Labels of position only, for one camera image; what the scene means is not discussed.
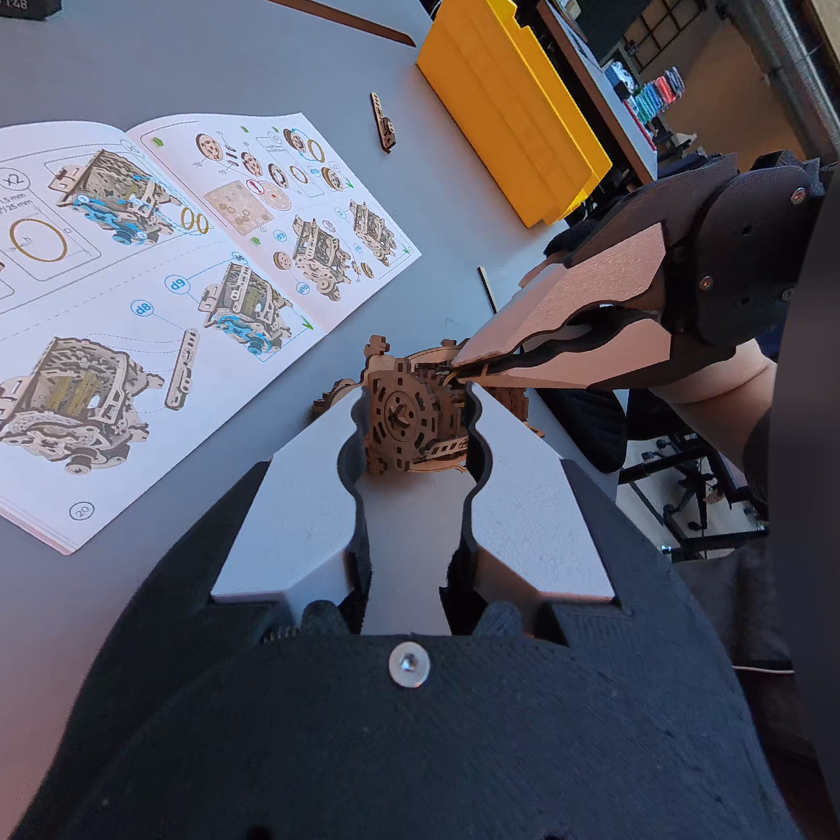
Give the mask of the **yellow plastic bin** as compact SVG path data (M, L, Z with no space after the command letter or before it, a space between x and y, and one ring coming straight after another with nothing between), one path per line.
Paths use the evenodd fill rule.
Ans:
M612 167L509 1L444 1L416 64L526 227L552 225Z

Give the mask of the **person's right forearm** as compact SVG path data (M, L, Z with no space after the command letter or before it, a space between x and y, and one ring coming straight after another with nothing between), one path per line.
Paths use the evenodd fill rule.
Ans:
M770 413L777 364L754 343L729 360L653 389L763 494L769 485Z

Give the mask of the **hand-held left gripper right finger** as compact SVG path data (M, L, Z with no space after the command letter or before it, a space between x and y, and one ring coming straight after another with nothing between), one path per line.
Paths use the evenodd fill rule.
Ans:
M553 602L611 604L613 585L576 500L567 461L484 388L465 389L466 466L460 542L440 590L449 629L471 634L509 602L535 634Z

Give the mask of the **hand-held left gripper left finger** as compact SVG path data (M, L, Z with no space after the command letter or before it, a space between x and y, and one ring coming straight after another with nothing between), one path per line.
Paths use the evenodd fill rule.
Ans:
M215 603L274 602L299 626L312 602L364 610L371 558L364 504L371 396L356 388L276 451L213 585Z

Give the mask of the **row of colourful rolls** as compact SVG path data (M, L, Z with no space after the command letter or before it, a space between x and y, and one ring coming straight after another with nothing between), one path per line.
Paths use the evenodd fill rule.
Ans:
M640 123L648 126L662 112L682 98L686 84L676 66L635 90L629 105Z

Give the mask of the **wooden gear model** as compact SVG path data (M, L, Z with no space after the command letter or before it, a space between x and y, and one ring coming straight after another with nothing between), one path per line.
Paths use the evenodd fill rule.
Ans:
M360 379L336 381L313 403L313 415L366 387L371 393L370 431L364 440L369 471L380 475L465 471L466 390L452 367L459 345L444 340L407 357L390 354L390 348L385 337L371 336L364 347Z

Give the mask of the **small elongated wooden part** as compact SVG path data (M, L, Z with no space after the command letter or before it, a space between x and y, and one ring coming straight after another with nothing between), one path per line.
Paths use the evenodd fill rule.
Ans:
M389 154L396 146L396 131L393 122L385 115L377 93L372 91L370 99L381 148Z

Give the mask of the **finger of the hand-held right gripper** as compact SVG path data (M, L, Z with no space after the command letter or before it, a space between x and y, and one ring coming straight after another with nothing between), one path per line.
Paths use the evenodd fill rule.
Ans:
M459 382L488 387L585 388L670 358L671 334L653 318L603 318L573 339L547 339L530 350L460 365Z
M548 339L577 338L604 318L641 315L658 322L652 310L629 303L651 291L664 257L656 224L577 266L541 269L459 350L454 376L463 364L521 353Z

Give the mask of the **black office chair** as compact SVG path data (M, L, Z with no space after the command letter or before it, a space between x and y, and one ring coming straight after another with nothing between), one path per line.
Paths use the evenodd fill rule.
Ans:
M735 468L650 391L631 390L627 407L608 392L540 389L538 394L583 456L602 473L617 473L618 484L629 485L667 529L674 546L664 552L672 561L705 559L710 551L761 544L769 536L765 503L746 484L737 485ZM684 492L678 505L658 512L637 483L668 469L679 473ZM708 535L714 496L729 505L746 503L758 529Z

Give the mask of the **black rounded pad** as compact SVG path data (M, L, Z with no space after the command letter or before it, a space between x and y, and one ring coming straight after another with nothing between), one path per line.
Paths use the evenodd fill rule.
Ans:
M545 260L552 264L562 262L592 234L598 222L587 218L555 235L543 251Z

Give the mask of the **open instruction booklet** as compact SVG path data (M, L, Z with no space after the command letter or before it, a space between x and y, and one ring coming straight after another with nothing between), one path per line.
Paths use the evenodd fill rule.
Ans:
M1 145L2 516L63 554L421 255L301 113Z

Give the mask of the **long dark wooden strip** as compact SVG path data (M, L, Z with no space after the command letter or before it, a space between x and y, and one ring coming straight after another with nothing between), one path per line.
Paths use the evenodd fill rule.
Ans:
M360 32L373 35L391 42L416 48L417 44L412 37L402 31L386 27L358 15L331 7L317 1L270 1L272 4L289 8L294 11L319 18L321 20L335 23L346 28L352 28Z

